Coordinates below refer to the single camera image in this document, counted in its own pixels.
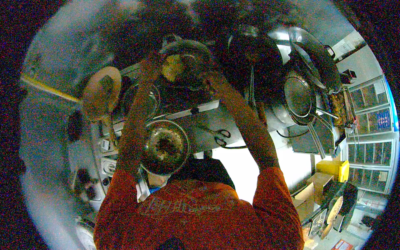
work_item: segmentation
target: orange t-shirt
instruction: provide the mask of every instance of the orange t-shirt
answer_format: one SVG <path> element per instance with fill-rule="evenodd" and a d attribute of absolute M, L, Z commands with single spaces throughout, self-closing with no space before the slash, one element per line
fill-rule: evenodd
<path fill-rule="evenodd" d="M 260 172 L 253 205 L 230 186 L 174 180 L 137 203 L 134 177 L 117 170 L 94 230 L 101 249 L 303 249 L 282 172 Z"/>

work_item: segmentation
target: printed shirt logo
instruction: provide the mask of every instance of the printed shirt logo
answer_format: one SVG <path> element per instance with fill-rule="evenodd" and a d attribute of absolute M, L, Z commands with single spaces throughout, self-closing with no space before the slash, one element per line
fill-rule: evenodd
<path fill-rule="evenodd" d="M 200 214 L 203 212 L 216 212 L 221 210 L 218 205 L 197 205 L 195 201 L 190 204 L 185 200 L 166 201 L 154 197 L 148 204 L 139 207 L 139 213 L 145 216 L 157 216 L 171 213 Z"/>

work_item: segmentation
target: ceiling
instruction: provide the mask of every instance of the ceiling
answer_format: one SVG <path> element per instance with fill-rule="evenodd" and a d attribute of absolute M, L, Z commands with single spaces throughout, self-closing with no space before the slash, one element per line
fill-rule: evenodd
<path fill-rule="evenodd" d="M 327 0 L 71 1 L 44 25 L 28 50 L 23 72 L 78 97 L 84 78 L 105 65 L 137 63 L 163 35 L 224 40 L 250 22 L 264 32 L 300 26 L 335 45 L 354 30 Z"/>

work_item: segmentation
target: black-handled scissors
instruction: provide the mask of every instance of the black-handled scissors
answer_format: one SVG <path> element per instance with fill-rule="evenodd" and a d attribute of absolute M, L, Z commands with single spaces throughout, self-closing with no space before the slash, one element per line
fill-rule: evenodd
<path fill-rule="evenodd" d="M 216 142 L 216 144 L 218 144 L 221 147 L 225 147 L 226 146 L 226 141 L 224 139 L 221 139 L 220 136 L 224 137 L 224 138 L 230 138 L 231 134 L 228 130 L 225 129 L 219 129 L 219 130 L 211 130 L 209 128 L 205 128 L 202 126 L 196 126 L 204 131 L 207 131 L 208 133 L 212 134 L 214 136 L 214 140 Z"/>

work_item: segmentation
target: yellow bin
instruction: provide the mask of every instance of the yellow bin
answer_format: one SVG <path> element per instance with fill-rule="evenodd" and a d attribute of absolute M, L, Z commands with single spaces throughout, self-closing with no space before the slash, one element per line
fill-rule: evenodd
<path fill-rule="evenodd" d="M 331 161 L 322 160 L 316 165 L 317 172 L 324 174 L 331 174 L 334 176 L 334 180 L 338 182 L 344 182 L 349 179 L 349 161 Z"/>

